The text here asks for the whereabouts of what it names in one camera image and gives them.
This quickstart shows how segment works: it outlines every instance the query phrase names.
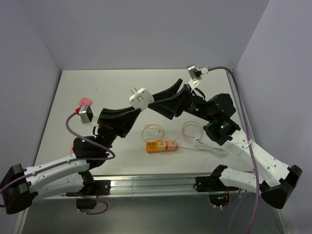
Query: coiled white cable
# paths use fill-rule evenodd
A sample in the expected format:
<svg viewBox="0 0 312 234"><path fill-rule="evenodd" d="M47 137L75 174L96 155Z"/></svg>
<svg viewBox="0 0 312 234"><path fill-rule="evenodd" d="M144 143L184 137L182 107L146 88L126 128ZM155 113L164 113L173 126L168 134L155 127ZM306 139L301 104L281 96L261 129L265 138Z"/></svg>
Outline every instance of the coiled white cable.
<svg viewBox="0 0 312 234"><path fill-rule="evenodd" d="M218 157L225 157L225 155L228 153L227 150L222 149L222 148L212 147L199 138L195 138L193 140L193 144L194 146L196 146L196 148L189 148L189 147L182 147L182 146L179 146L179 148L188 149L188 150L207 150Z"/></svg>

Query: pink object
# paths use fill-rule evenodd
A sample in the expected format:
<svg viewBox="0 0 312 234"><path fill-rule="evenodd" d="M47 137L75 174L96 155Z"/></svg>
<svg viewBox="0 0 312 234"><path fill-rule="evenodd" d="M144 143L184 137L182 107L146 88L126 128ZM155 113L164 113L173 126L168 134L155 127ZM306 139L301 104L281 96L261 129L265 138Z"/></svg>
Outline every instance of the pink object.
<svg viewBox="0 0 312 234"><path fill-rule="evenodd" d="M79 101L79 105L80 106L91 106L92 105L92 100L90 100L87 97L83 97L80 101Z"/></svg>
<svg viewBox="0 0 312 234"><path fill-rule="evenodd" d="M74 147L74 145L72 145L72 146L70 147L70 151L69 151L69 154L70 154L70 155L72 155L72 154L74 153L73 147Z"/></svg>
<svg viewBox="0 0 312 234"><path fill-rule="evenodd" d="M167 141L168 150L174 150L177 147L177 142L175 140Z"/></svg>

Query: tabletop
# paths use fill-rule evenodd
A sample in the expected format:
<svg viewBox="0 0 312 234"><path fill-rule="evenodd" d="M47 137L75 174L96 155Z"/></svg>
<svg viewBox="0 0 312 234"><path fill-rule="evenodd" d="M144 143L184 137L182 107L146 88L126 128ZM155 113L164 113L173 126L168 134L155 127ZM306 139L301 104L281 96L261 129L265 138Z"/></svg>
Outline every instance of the tabletop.
<svg viewBox="0 0 312 234"><path fill-rule="evenodd" d="M51 162L70 154L75 136L66 130L65 121L79 107L81 98L86 97L93 101L91 108L95 115L93 122L96 124L102 108L129 107L129 98L134 87L137 90L144 87L155 94L169 88L179 78L184 83L188 83L190 77L186 69L63 71L35 165ZM219 93L228 93L232 98L234 97L224 70L209 72L198 87L205 93L206 99ZM238 112L231 119L241 126ZM182 126L187 121L196 121L201 126L207 124L207 121L188 113L169 120L150 109L144 110L127 137L117 137L114 141L112 150L116 153L116 158L105 162L101 167L92 169L91 173L93 175L209 173L220 164L240 171L252 171L246 162L231 152L224 158L207 151L183 148L170 153L146 153L145 142L142 139L144 125L151 123L162 125L165 130L165 140L173 140L181 135ZM82 125L78 116L70 121L70 126L83 136L92 135L92 126ZM199 134L196 128L190 127L188 131L189 135ZM146 132L148 135L156 136L152 130ZM212 146L218 146L206 135L203 140ZM177 142L178 146L194 147L182 137Z"/></svg>

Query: wall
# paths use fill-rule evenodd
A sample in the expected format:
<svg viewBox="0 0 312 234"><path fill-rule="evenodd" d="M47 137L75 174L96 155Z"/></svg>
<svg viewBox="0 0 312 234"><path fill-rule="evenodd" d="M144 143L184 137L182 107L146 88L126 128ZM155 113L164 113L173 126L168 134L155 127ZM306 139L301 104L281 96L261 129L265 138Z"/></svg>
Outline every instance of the wall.
<svg viewBox="0 0 312 234"><path fill-rule="evenodd" d="M237 76L257 142L303 169L286 209L295 233L311 233L312 1L271 0Z"/></svg>
<svg viewBox="0 0 312 234"><path fill-rule="evenodd" d="M3 178L14 164L33 165L60 73L19 1L0 0L0 35ZM0 232L11 233L15 219L0 209Z"/></svg>
<svg viewBox="0 0 312 234"><path fill-rule="evenodd" d="M269 0L20 0L63 70L236 67Z"/></svg>

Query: metal frame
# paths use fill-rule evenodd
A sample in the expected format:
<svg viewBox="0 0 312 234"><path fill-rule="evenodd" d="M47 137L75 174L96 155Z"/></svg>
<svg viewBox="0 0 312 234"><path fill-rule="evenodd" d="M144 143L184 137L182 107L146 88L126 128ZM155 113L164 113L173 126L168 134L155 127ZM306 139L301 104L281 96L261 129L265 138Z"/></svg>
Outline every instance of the metal frame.
<svg viewBox="0 0 312 234"><path fill-rule="evenodd" d="M234 88L234 83L229 77L229 83L234 95L234 101L238 106L238 94ZM242 121L242 112L238 110L240 120ZM251 137L254 140L254 134L251 130ZM95 180L110 180L111 189L109 197L135 197L135 196L160 196L160 195L196 195L197 191L193 189L195 184L195 177L197 176L209 176L211 173L202 174L169 174L169 175L119 175L119 176L94 176ZM49 197L46 199L74 199L75 197L64 197L64 195L58 195ZM18 214L13 234L22 234L23 226L26 221L28 209ZM293 234L291 223L288 219L285 209L276 209L277 219L280 220L280 225L285 234Z"/></svg>

